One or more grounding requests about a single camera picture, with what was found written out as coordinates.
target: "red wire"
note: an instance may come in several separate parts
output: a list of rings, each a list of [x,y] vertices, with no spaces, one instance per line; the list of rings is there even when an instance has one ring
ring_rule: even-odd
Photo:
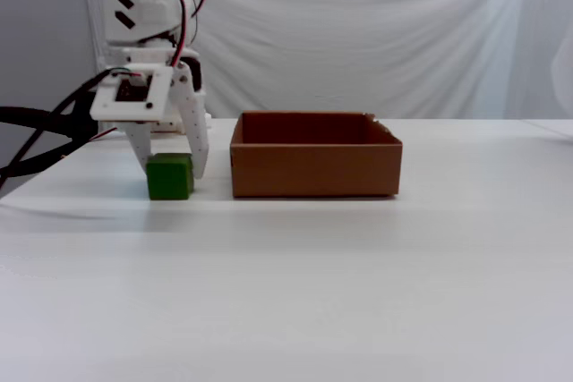
[[[175,67],[177,63],[179,63],[179,59],[181,58],[181,54],[185,47],[185,38],[187,37],[187,8],[185,7],[185,0],[179,0],[179,3],[181,4],[181,14],[183,17],[181,20],[181,37],[179,38],[179,43],[177,44],[177,49],[173,55],[173,59],[169,64],[171,67]]]
[[[103,138],[104,136],[106,136],[107,134],[114,132],[117,130],[117,127],[114,127],[112,129],[106,130],[105,132],[102,132],[100,134],[96,134],[93,138],[90,139],[90,142],[99,139],[99,138]]]

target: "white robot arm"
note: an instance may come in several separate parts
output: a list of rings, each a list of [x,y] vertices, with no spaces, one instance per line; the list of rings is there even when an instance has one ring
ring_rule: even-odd
[[[145,170],[150,128],[180,115],[192,151],[193,175],[201,178],[209,154],[205,90],[195,51],[186,48],[192,0],[103,0],[107,66],[131,75],[105,78],[90,114],[124,129]]]

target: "table surface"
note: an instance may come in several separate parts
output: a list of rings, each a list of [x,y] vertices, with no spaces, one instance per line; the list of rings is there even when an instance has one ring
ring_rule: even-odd
[[[573,380],[573,122],[388,120],[395,199],[184,202],[121,136],[0,201],[0,379]],[[154,140],[184,151],[184,137]]]

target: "green cube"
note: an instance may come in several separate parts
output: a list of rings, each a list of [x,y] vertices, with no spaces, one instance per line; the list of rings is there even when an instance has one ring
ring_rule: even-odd
[[[189,199],[194,186],[191,154],[156,154],[146,167],[150,199]]]

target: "open box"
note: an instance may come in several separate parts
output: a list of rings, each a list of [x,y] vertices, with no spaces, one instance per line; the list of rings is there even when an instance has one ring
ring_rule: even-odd
[[[374,115],[244,112],[231,140],[235,197],[398,194],[402,142]]]

